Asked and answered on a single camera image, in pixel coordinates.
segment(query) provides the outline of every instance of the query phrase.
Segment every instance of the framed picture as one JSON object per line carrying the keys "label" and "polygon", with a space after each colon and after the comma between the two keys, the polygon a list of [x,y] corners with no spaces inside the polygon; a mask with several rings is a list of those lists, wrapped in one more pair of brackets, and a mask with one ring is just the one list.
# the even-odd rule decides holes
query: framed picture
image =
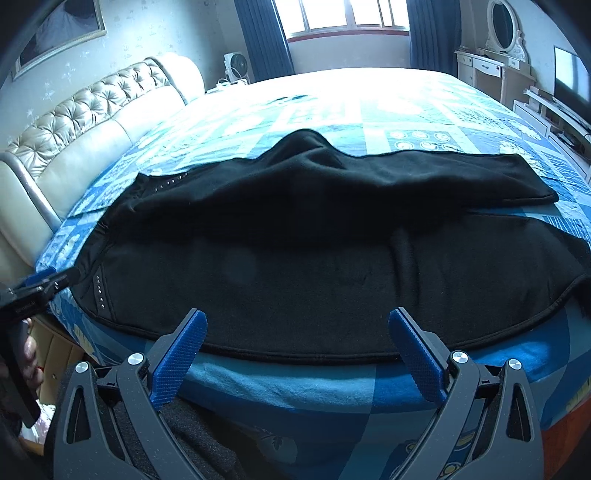
{"label": "framed picture", "polygon": [[66,0],[39,26],[18,58],[12,78],[70,47],[106,33],[99,0]]}

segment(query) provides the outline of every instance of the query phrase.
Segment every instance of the metal screw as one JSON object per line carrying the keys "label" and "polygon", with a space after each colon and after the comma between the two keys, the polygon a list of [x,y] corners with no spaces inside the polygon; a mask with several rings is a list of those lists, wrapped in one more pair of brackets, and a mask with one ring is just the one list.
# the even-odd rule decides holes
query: metal screw
{"label": "metal screw", "polygon": [[517,360],[516,358],[511,358],[509,360],[509,366],[513,370],[521,370],[521,362],[519,360]]}
{"label": "metal screw", "polygon": [[468,361],[468,356],[461,351],[453,352],[452,353],[453,361],[458,364],[465,364]]}
{"label": "metal screw", "polygon": [[78,365],[76,365],[76,371],[80,374],[83,374],[87,370],[88,370],[88,364],[86,362],[80,362]]}
{"label": "metal screw", "polygon": [[130,365],[139,365],[144,361],[144,356],[141,353],[133,353],[127,359],[127,363]]}

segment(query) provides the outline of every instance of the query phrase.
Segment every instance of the window frame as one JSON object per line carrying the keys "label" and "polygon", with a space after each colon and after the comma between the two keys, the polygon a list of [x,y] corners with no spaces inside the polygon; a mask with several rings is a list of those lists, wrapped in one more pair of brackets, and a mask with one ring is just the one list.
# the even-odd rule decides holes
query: window frame
{"label": "window frame", "polygon": [[400,25],[395,25],[394,22],[394,10],[392,9],[392,0],[388,0],[388,4],[390,5],[390,18],[392,19],[392,27],[387,27],[384,25],[384,13],[382,12],[382,6],[378,0],[374,0],[378,5],[379,17],[382,22],[381,25],[358,25],[355,22],[355,14],[353,12],[353,5],[351,4],[350,0],[343,0],[345,4],[345,18],[347,20],[347,24],[343,26],[337,27],[321,27],[321,28],[310,28],[310,24],[308,22],[308,17],[306,15],[306,8],[304,7],[303,0],[298,0],[300,5],[301,16],[304,21],[304,30],[301,32],[293,33],[291,36],[288,36],[285,33],[288,42],[297,41],[297,40],[306,40],[308,38],[317,38],[317,37],[329,37],[332,35],[352,35],[352,34],[391,34],[391,35],[409,35],[408,28],[403,27]]}

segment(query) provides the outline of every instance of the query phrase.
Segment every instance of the tufted leather headboard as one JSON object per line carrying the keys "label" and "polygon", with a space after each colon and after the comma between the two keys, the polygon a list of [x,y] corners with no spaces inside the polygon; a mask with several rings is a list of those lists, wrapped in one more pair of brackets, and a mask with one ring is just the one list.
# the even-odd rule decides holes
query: tufted leather headboard
{"label": "tufted leather headboard", "polygon": [[149,57],[76,92],[0,151],[0,282],[30,273],[91,182],[203,94],[191,60]]}

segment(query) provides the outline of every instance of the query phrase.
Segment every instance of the oval mirror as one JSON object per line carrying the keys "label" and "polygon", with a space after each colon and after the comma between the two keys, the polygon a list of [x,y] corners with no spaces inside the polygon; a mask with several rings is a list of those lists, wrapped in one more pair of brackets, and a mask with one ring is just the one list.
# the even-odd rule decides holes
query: oval mirror
{"label": "oval mirror", "polygon": [[499,45],[507,50],[513,43],[515,26],[511,13],[505,4],[496,4],[492,9],[492,24],[495,30],[496,39]]}

